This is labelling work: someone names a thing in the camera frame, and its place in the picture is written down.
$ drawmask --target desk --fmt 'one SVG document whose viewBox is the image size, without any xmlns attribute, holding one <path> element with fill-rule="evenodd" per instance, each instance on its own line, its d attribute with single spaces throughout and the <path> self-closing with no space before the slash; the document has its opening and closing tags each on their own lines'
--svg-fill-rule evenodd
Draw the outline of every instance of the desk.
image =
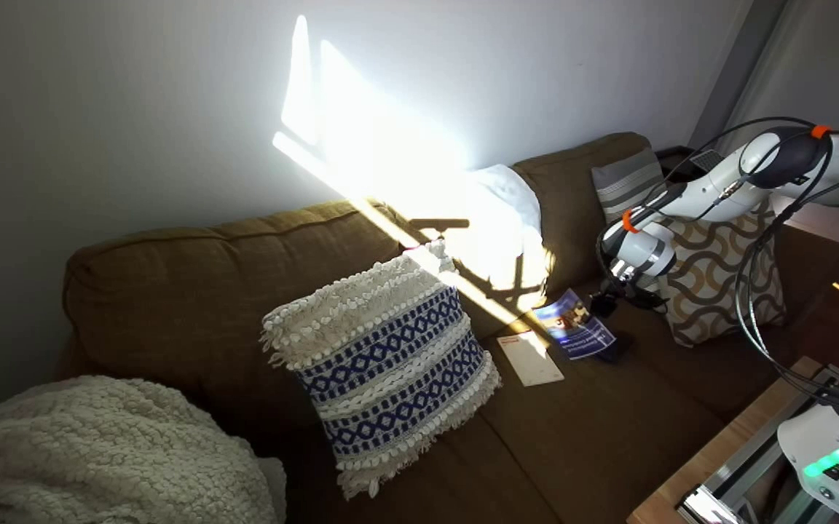
<svg viewBox="0 0 839 524">
<path fill-rule="evenodd" d="M 822 368 L 811 358 L 797 358 L 794 372 L 816 375 Z M 625 518 L 629 524 L 682 524 L 677 501 L 718 474 L 739 453 L 755 445 L 755 437 L 775 432 L 779 421 L 785 421 L 803 393 L 788 383 L 772 383 L 737 421 L 731 421 L 705 450 L 698 450 L 673 479 L 666 479 L 640 508 Z"/>
</svg>

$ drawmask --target gray wall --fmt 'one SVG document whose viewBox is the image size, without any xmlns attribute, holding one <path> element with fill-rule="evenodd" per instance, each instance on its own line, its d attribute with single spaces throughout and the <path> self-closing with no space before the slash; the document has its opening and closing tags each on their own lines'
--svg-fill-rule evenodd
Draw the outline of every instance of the gray wall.
<svg viewBox="0 0 839 524">
<path fill-rule="evenodd" d="M 792 0 L 733 124 L 792 113 L 839 128 L 839 3 Z M 788 225 L 839 241 L 839 209 L 806 208 Z"/>
<path fill-rule="evenodd" d="M 319 49 L 310 62 L 331 49 L 364 94 L 383 100 L 364 102 L 364 113 L 396 109 L 392 128 L 421 124 L 430 150 L 472 170 L 621 128 L 685 143 L 744 10 L 0 0 L 0 399 L 51 370 L 66 339 L 61 271 L 76 247 L 334 198 L 270 147 L 296 14 Z M 347 100 L 331 86 L 316 92 Z M 357 153 L 373 140 L 364 124 Z M 421 161 L 425 150 L 406 147 L 420 132 L 386 137 L 390 124 L 377 124 L 374 150 L 398 153 L 404 166 Z M 310 147 L 337 157 L 344 143 L 325 137 Z"/>
</svg>

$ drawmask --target white blanket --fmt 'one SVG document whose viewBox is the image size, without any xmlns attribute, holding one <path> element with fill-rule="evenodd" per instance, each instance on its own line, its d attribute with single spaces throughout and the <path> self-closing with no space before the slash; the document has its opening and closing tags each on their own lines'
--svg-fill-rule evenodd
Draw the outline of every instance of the white blanket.
<svg viewBox="0 0 839 524">
<path fill-rule="evenodd" d="M 70 378 L 0 405 L 0 521 L 281 521 L 280 483 L 277 461 L 150 383 Z"/>
</svg>

